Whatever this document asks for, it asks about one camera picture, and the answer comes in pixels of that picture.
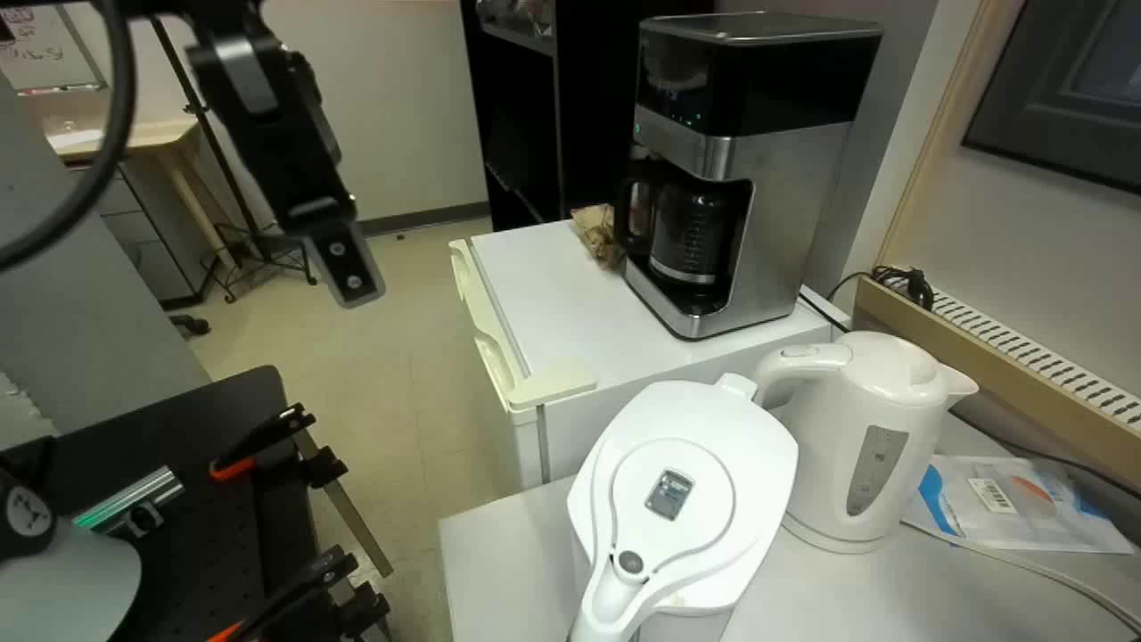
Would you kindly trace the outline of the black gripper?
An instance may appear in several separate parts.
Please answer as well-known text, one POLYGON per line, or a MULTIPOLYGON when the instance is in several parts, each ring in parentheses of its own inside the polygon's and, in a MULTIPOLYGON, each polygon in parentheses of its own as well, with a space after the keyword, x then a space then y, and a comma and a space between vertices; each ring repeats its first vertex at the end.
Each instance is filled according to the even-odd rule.
POLYGON ((310 233, 315 257, 342 307, 362 307, 386 294, 356 200, 339 174, 339 140, 320 109, 320 90, 304 55, 253 45, 224 65, 236 93, 228 113, 247 171, 260 186, 286 233, 310 233))

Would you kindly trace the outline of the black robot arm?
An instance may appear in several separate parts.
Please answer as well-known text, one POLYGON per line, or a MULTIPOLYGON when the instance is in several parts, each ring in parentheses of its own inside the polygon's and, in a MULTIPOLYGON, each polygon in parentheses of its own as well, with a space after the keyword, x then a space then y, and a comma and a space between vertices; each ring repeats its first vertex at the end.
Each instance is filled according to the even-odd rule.
POLYGON ((127 19, 182 19, 196 90, 255 181, 283 233, 299 234, 342 307, 386 294, 362 241, 342 149, 310 62, 283 42, 262 0, 117 0, 127 19))

